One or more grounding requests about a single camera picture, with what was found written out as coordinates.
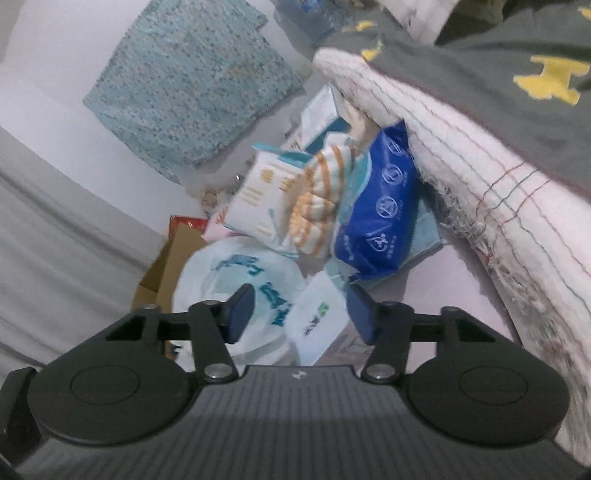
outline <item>yellow pattern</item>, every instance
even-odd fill
[[[364,48],[363,50],[361,50],[361,56],[365,61],[375,60],[382,53],[382,45],[382,41],[378,40],[378,44],[375,48],[372,48],[370,50]]]
[[[341,32],[362,32],[363,30],[367,30],[368,28],[377,27],[378,24],[375,22],[370,22],[369,20],[362,20],[354,27],[345,27],[341,30]]]
[[[272,171],[270,168],[266,168],[265,170],[261,171],[261,180],[267,183],[271,183],[273,181],[273,177],[275,176],[275,172]]]
[[[558,98],[569,105],[579,103],[581,94],[569,88],[570,77],[585,76],[589,73],[591,64],[582,61],[563,59],[560,57],[544,57],[534,55],[533,63],[541,63],[544,69],[540,75],[515,75],[513,82],[536,100],[550,100]]]
[[[591,8],[579,7],[579,12],[587,19],[591,20]]]

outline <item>green logo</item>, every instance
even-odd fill
[[[324,315],[326,315],[326,312],[329,311],[329,308],[329,305],[325,301],[323,301],[320,304],[320,307],[318,307],[318,311],[316,313],[320,315],[320,317],[323,317]]]

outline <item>blue plastic bag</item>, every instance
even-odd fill
[[[418,208],[418,173],[404,121],[384,128],[348,178],[337,213],[333,255],[350,281],[396,272],[410,249]]]

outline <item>white package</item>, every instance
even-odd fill
[[[309,158],[306,153],[294,151],[259,150],[255,164],[230,203],[225,225],[295,258],[297,251],[287,232],[303,184],[303,167]]]
[[[348,323],[343,294],[326,272],[317,273],[285,320],[287,338],[295,344],[299,364],[314,365]]]

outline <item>bed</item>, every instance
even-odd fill
[[[557,443],[591,465],[591,8],[522,11],[445,48],[377,16],[358,25],[315,65],[380,126],[405,119],[446,223],[479,253],[523,346],[569,385]]]

